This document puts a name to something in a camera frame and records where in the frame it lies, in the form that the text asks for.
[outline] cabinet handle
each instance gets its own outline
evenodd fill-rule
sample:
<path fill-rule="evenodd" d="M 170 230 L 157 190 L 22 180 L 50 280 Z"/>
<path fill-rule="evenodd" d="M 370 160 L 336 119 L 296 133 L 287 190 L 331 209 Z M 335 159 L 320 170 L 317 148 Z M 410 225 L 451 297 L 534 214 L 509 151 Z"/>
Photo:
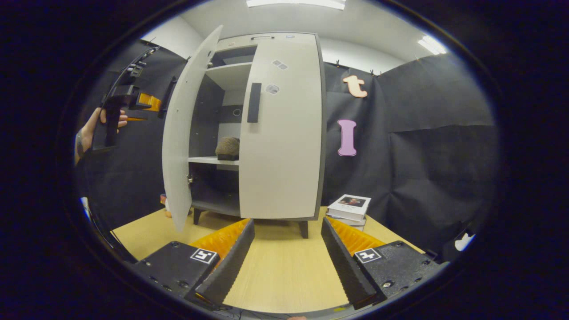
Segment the cabinet handle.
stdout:
<path fill-rule="evenodd" d="M 261 84 L 251 83 L 251 95 L 249 96 L 249 113 L 247 122 L 257 123 L 259 120 L 259 100 L 261 99 Z"/>
<path fill-rule="evenodd" d="M 251 40 L 254 40 L 255 38 L 267 38 L 267 37 L 271 37 L 271 39 L 275 38 L 274 35 L 258 35 L 258 36 L 252 36 Z"/>

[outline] hand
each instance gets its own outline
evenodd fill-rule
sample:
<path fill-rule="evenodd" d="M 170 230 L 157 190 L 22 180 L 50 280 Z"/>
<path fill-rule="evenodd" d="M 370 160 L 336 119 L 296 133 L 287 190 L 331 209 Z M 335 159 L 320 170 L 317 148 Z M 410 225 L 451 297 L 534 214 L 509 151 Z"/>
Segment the hand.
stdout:
<path fill-rule="evenodd" d="M 95 109 L 87 123 L 81 128 L 81 145 L 83 145 L 83 151 L 87 151 L 93 143 L 93 134 L 95 132 L 95 125 L 97 124 L 97 118 L 101 119 L 102 123 L 106 123 L 106 110 L 101 108 Z M 128 116 L 124 110 L 121 110 L 121 115 L 118 118 L 118 128 L 126 126 L 126 120 Z"/>

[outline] wooden table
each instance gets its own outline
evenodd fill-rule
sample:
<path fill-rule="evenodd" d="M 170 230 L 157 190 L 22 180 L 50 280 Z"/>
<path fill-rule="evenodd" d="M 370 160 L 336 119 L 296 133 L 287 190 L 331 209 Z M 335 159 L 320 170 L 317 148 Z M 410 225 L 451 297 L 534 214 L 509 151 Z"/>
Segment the wooden table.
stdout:
<path fill-rule="evenodd" d="M 319 219 L 308 222 L 308 239 L 303 239 L 298 223 L 255 219 L 255 239 L 239 275 L 225 298 L 227 305 L 271 313 L 300 313 L 345 305 L 336 269 L 320 235 L 326 208 Z M 143 259 L 170 241 L 191 243 L 240 218 L 203 212 L 199 225 L 188 218 L 182 233 L 174 229 L 164 209 L 114 230 L 118 239 L 136 258 Z M 368 217 L 364 232 L 390 243 L 405 239 Z"/>

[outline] screw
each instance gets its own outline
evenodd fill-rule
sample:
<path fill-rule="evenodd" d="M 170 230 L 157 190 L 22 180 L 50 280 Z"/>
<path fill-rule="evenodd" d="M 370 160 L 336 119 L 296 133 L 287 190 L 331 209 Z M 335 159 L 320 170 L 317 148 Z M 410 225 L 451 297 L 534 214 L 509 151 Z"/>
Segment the screw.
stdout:
<path fill-rule="evenodd" d="M 178 281 L 178 285 L 181 286 L 182 288 L 185 288 L 185 289 L 189 288 L 188 283 L 185 281 Z"/>

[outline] white wall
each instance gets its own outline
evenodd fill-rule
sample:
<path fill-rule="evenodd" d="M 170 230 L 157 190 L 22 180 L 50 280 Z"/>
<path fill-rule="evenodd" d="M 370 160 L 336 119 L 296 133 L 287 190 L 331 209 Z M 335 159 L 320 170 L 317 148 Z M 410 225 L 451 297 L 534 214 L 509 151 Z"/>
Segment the white wall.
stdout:
<path fill-rule="evenodd" d="M 194 51 L 204 40 L 182 17 L 176 17 L 161 24 L 141 38 L 152 40 L 183 58 L 193 55 Z"/>
<path fill-rule="evenodd" d="M 406 63 L 381 51 L 339 40 L 320 38 L 320 47 L 325 62 L 340 60 L 340 65 L 366 72 L 373 70 L 376 75 Z"/>

